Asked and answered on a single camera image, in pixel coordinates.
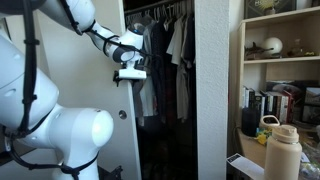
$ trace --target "white door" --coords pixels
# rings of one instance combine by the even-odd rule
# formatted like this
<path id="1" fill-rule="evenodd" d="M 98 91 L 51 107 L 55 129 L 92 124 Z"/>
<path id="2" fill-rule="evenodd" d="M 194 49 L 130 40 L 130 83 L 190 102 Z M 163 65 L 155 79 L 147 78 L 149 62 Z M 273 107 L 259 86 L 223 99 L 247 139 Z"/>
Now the white door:
<path id="1" fill-rule="evenodd" d="M 122 34 L 124 28 L 122 0 L 93 0 L 99 24 Z M 65 107 L 95 107 L 107 110 L 114 119 L 111 140 L 101 149 L 98 164 L 107 171 L 122 166 L 122 179 L 140 180 L 140 161 L 133 110 L 131 84 L 113 82 L 119 64 L 108 59 L 86 36 L 56 24 L 37 11 L 42 49 L 48 73 L 60 90 L 59 104 Z M 123 110 L 126 119 L 119 117 Z"/>

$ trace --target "shelf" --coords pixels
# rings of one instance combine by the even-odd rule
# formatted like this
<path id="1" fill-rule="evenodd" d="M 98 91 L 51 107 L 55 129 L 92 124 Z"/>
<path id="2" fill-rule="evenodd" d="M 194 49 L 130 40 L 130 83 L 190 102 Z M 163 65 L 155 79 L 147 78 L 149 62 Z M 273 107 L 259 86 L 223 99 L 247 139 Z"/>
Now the shelf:
<path id="1" fill-rule="evenodd" d="M 271 24 L 297 21 L 298 19 L 303 19 L 308 16 L 320 16 L 319 10 L 320 10 L 320 6 L 245 19 L 245 20 L 242 20 L 241 23 L 245 23 L 246 28 L 258 28 L 258 27 L 264 27 Z"/>
<path id="2" fill-rule="evenodd" d="M 318 61 L 318 60 L 320 60 L 320 56 L 308 56 L 308 57 L 298 57 L 298 58 L 245 60 L 244 64 L 283 63 L 283 62 L 301 62 L 301 61 Z"/>

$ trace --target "paper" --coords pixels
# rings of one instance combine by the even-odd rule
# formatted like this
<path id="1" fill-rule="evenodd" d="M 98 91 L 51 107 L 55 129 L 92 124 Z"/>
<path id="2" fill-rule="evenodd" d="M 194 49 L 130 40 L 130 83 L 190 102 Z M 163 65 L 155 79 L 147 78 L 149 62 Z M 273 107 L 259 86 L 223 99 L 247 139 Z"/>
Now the paper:
<path id="1" fill-rule="evenodd" d="M 264 169 L 238 153 L 228 157 L 227 162 L 253 180 L 264 180 Z"/>

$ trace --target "closet rod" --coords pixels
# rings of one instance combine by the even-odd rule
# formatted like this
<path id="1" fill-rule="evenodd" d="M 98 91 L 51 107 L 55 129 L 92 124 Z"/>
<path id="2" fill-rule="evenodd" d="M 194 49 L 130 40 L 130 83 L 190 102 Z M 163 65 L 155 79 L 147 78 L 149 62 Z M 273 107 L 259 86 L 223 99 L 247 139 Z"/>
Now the closet rod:
<path id="1" fill-rule="evenodd" d="M 162 6 L 162 5 L 173 4 L 173 3 L 176 3 L 176 2 L 180 2 L 180 1 L 185 1 L 185 0 L 163 0 L 163 1 L 159 1 L 159 2 L 156 2 L 156 3 L 150 4 L 150 5 L 146 5 L 146 6 L 140 7 L 140 8 L 136 8 L 136 9 L 125 11 L 124 14 L 127 16 L 127 15 L 130 15 L 130 14 L 135 14 L 137 12 L 143 12 L 143 11 L 146 11 L 148 9 L 156 8 L 156 7 L 159 7 L 159 6 Z"/>

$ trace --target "bookshelf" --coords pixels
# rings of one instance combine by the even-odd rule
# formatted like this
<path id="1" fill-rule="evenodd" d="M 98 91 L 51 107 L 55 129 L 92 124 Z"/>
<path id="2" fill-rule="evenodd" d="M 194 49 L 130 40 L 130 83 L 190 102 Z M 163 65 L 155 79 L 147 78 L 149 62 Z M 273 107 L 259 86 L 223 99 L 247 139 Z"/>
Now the bookshelf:
<path id="1" fill-rule="evenodd" d="M 241 125 L 242 87 L 266 90 L 267 81 L 316 80 L 320 81 L 320 7 L 312 7 L 286 13 L 251 18 L 241 21 L 238 34 L 237 77 L 232 112 L 235 112 L 236 125 Z M 283 48 L 280 59 L 247 60 L 245 48 L 257 46 L 269 37 L 277 37 Z M 287 57 L 287 52 L 300 39 L 306 51 L 317 56 Z"/>

